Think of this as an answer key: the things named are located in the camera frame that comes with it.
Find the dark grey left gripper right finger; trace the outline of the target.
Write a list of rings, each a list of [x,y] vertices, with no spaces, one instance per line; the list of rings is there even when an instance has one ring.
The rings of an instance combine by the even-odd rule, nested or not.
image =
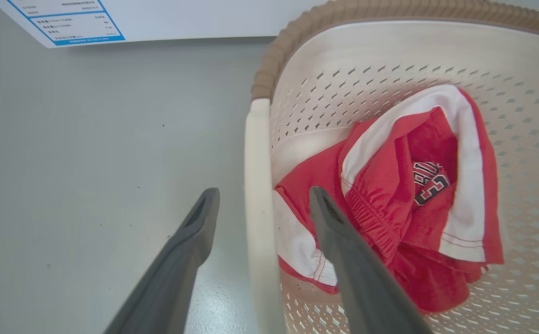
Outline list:
[[[327,191],[309,192],[320,249],[333,264],[352,334],[430,334],[431,328]]]

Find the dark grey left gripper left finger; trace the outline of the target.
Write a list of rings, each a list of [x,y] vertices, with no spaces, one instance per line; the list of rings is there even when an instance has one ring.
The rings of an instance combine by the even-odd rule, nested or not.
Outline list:
[[[106,328],[107,334],[182,334],[199,267],[213,246],[219,189],[202,192]]]

